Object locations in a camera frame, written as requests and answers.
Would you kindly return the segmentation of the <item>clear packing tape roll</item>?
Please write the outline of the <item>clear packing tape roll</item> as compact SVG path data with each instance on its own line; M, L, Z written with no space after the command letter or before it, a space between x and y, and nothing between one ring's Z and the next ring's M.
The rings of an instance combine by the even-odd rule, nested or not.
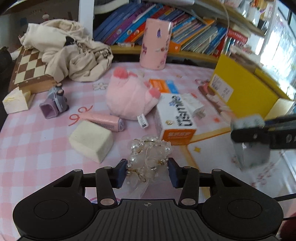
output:
M230 128L252 128L264 126L265 121L259 114L249 115L244 118L232 119ZM241 170L247 170L264 165L269 161L270 148L261 143L235 143L232 141L237 166Z

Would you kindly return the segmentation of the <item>white foam block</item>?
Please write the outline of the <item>white foam block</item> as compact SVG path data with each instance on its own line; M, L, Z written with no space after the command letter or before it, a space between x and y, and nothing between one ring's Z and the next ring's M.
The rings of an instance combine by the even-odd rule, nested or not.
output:
M71 147L80 154L102 163L113 146L112 132L83 120L69 136Z

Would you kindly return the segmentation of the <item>pearl bead hair accessory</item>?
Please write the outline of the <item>pearl bead hair accessory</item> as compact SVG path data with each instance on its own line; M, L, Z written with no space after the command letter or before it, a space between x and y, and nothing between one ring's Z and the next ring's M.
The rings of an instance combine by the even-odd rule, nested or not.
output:
M159 182L168 173L168 160L173 151L170 142L146 135L131 140L126 164L126 198L140 199L148 186Z

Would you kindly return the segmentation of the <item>white orange usmile box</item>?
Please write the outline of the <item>white orange usmile box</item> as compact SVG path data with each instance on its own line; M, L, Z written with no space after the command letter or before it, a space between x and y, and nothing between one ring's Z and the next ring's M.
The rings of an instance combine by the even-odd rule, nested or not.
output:
M162 93L154 112L159 139L174 146L188 145L197 126L179 94Z

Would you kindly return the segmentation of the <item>pink eraser stick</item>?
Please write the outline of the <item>pink eraser stick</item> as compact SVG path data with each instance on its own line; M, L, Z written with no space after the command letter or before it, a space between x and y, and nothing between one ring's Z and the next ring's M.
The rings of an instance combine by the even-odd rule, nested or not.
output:
M112 132L122 132L125 129L124 120L114 115L85 112L80 114L80 118L102 126Z

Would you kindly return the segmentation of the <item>pink plush paw toy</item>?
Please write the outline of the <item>pink plush paw toy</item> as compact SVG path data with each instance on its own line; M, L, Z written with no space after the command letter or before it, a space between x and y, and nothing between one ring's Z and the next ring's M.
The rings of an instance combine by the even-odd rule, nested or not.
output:
M144 78L116 67L107 87L106 104L112 115L136 121L158 104L160 96L161 92Z

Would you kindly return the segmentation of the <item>yellow cardboard box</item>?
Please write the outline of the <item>yellow cardboard box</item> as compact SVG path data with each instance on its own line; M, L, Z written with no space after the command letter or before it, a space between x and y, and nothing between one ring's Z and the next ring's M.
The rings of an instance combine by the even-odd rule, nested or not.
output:
M259 114L268 120L287 114L295 104L264 71L250 71L226 55L220 56L209 87L238 118Z

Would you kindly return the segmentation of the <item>orange blue flat box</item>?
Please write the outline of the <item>orange blue flat box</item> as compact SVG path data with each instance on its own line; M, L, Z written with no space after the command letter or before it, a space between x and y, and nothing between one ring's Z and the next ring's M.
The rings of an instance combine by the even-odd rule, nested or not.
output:
M150 79L149 83L152 87L158 89L161 93L179 94L173 80Z

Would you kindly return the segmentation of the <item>cream foam wedge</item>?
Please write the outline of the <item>cream foam wedge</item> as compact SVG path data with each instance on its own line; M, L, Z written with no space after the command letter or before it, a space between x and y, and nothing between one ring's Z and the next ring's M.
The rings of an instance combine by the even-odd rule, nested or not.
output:
M12 90L2 101L7 114L29 110L32 102L30 91L22 91L19 87Z

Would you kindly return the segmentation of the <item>beige canvas bag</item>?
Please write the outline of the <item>beige canvas bag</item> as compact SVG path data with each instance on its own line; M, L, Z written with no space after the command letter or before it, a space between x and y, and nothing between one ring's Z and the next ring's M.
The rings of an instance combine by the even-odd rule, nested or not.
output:
M56 82L69 77L75 82L95 82L110 68L109 45L94 41L76 21L54 19L29 23L20 38L25 49L37 49L46 64L45 74Z

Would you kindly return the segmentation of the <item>wooden chess board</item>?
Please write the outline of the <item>wooden chess board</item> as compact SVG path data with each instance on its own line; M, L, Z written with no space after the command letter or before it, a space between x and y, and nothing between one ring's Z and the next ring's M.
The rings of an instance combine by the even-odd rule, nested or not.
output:
M45 92L57 83L50 75L46 75L46 64L42 62L43 53L39 50L20 48L16 63L11 75L8 91L19 88L23 92L32 94Z

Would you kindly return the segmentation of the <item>pink cylindrical tissue tube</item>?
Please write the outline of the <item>pink cylindrical tissue tube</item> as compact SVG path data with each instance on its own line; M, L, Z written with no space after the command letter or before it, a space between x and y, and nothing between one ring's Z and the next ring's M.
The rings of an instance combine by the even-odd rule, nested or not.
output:
M165 68L172 29L172 22L152 18L146 20L140 66L151 70Z

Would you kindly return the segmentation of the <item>row of colourful books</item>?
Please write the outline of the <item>row of colourful books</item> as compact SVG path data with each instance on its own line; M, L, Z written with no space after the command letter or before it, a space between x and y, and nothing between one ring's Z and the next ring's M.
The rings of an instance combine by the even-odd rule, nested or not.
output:
M245 47L248 37L214 19L203 19L162 3L124 1L93 31L96 41L134 47L142 54L187 51L218 58L233 45Z

